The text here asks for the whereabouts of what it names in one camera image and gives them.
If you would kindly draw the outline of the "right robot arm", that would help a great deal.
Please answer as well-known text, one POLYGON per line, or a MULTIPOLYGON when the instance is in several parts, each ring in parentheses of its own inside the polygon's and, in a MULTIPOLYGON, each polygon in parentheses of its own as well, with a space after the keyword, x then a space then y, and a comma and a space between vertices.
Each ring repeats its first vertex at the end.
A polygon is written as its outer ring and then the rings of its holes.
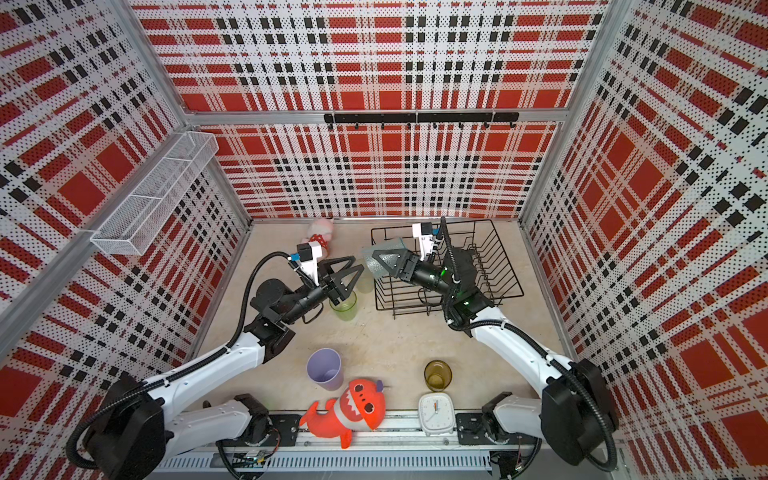
POLYGON ((484 411, 489 436, 522 433, 545 441, 568 464, 587 460, 604 472, 616 469, 619 422, 600 369, 556 353, 509 319, 481 289, 474 253, 447 246, 436 265, 391 240, 364 249, 363 256, 374 278, 438 294, 447 326, 490 348, 535 391, 536 399, 504 393, 490 401, 484 411))

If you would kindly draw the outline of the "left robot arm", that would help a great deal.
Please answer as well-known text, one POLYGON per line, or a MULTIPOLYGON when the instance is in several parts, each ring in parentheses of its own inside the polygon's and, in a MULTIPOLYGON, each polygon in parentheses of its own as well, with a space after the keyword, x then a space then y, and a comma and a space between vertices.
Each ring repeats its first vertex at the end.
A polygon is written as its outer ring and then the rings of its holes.
POLYGON ((144 479, 163 461, 209 443, 242 436, 261 441, 269 412, 250 394, 217 407, 190 407, 282 353, 295 336, 291 325, 325 301, 348 299, 363 271, 352 256, 317 259, 307 244, 294 254, 267 254, 248 277, 232 337, 181 367, 142 381, 118 380, 70 434, 67 459, 109 479, 144 479))

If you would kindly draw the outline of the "bright green plastic cup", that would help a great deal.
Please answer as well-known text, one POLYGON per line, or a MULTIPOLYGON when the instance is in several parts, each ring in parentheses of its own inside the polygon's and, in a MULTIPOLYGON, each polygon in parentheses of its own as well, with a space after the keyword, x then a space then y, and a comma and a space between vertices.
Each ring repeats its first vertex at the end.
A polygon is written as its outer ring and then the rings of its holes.
POLYGON ((350 322, 355 319, 357 314, 357 300, 356 292, 352 291, 346 299, 339 301, 337 304, 330 301, 329 306, 340 320, 350 322))

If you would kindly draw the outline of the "teal textured plastic cup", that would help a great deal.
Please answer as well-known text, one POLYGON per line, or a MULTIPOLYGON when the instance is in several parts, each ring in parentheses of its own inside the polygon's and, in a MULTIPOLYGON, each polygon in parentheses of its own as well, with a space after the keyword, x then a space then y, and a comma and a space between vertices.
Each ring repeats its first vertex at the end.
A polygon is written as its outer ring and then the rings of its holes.
POLYGON ((399 239, 363 248, 362 255, 366 268, 376 279, 392 276, 403 249, 404 246, 399 239))

